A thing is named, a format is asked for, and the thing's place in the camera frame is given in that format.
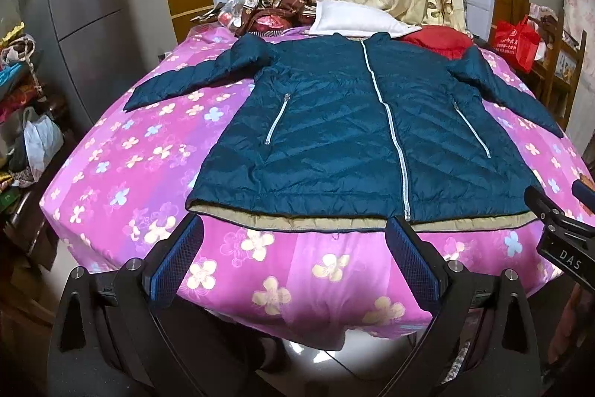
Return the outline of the wooden chair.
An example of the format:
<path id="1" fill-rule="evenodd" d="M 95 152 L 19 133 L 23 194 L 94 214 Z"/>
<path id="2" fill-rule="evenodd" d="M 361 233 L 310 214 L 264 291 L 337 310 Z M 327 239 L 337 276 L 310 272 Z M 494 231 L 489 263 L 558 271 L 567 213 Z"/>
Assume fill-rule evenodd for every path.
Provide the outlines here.
<path id="1" fill-rule="evenodd" d="M 575 38 L 565 29 L 564 11 L 528 16 L 544 43 L 544 54 L 534 61 L 530 74 L 535 77 L 535 96 L 566 130 L 579 86 L 588 34 L 581 31 Z"/>

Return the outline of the red garment on bed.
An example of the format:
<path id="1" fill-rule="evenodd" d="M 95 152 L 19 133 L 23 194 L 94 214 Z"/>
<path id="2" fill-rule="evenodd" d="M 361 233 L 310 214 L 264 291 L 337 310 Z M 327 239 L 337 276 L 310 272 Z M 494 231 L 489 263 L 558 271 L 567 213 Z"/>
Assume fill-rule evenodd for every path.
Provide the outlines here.
<path id="1" fill-rule="evenodd" d="M 467 34 L 440 25 L 422 26 L 418 31 L 402 37 L 401 41 L 427 49 L 448 60 L 460 60 L 473 45 Z"/>

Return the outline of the grey refrigerator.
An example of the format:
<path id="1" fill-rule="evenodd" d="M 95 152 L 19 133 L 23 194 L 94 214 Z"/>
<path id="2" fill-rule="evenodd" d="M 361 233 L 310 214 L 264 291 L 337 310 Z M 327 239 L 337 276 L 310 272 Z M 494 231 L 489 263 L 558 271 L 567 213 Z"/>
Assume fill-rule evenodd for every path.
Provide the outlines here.
<path id="1" fill-rule="evenodd" d="M 145 74 L 126 0 L 18 0 L 40 50 L 41 84 L 65 97 L 84 134 Z"/>

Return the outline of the teal quilted down jacket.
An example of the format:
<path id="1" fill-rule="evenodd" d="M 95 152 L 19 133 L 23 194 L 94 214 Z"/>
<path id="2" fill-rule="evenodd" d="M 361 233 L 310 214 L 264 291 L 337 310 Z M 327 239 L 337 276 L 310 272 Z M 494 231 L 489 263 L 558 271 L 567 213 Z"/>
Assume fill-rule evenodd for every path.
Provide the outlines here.
<path id="1" fill-rule="evenodd" d="M 247 34 L 215 60 L 141 84 L 125 108 L 245 79 L 253 90 L 186 206 L 254 230 L 376 231 L 394 217 L 488 228 L 525 215 L 524 191 L 538 181 L 485 104 L 561 134 L 478 48 L 448 60 L 385 33 L 279 43 Z"/>

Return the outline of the white pillow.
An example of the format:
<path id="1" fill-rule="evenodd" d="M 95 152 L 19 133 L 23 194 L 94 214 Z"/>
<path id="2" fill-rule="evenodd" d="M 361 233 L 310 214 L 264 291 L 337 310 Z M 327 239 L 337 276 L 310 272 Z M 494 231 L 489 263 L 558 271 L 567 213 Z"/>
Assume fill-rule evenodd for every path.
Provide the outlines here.
<path id="1" fill-rule="evenodd" d="M 317 0 L 315 21 L 308 33 L 360 38 L 387 33 L 391 38 L 401 38 L 421 29 L 421 26 L 399 21 L 371 6 L 339 0 Z"/>

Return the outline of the white plastic bag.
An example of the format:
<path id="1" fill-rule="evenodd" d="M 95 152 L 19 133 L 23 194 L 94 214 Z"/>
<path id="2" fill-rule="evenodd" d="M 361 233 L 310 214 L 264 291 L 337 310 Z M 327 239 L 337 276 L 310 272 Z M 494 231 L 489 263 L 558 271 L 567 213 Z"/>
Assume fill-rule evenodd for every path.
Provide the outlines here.
<path id="1" fill-rule="evenodd" d="M 23 140 L 28 167 L 35 182 L 61 150 L 64 137 L 47 115 L 37 115 L 32 107 L 23 111 Z"/>

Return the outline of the clutter pile of clothes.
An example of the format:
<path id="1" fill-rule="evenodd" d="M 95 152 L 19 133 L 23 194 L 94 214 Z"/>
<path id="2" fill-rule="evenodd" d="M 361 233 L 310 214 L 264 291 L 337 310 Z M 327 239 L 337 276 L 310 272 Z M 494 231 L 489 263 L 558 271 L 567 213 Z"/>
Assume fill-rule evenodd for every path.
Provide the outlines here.
<path id="1" fill-rule="evenodd" d="M 1 123 L 30 103 L 45 99 L 37 75 L 40 54 L 35 39 L 25 32 L 23 22 L 1 38 Z"/>

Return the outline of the red plastic bag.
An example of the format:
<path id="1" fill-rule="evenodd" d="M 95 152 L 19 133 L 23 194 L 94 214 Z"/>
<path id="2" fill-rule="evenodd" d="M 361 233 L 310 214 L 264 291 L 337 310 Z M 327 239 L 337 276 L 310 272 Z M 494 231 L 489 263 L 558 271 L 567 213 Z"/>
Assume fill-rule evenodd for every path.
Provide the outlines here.
<path id="1" fill-rule="evenodd" d="M 541 36 L 527 16 L 516 24 L 504 20 L 495 24 L 492 47 L 514 70 L 525 74 L 531 71 L 540 42 Z"/>

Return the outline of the pink floral hanging curtain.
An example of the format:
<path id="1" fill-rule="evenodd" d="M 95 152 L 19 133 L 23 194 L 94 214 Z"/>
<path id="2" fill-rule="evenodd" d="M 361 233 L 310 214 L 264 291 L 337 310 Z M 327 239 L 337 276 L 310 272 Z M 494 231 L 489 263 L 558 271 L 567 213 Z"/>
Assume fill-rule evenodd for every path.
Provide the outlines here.
<path id="1" fill-rule="evenodd" d="M 576 40 L 581 39 L 583 31 L 587 33 L 581 83 L 590 93 L 594 93 L 594 1 L 564 0 L 565 29 Z"/>

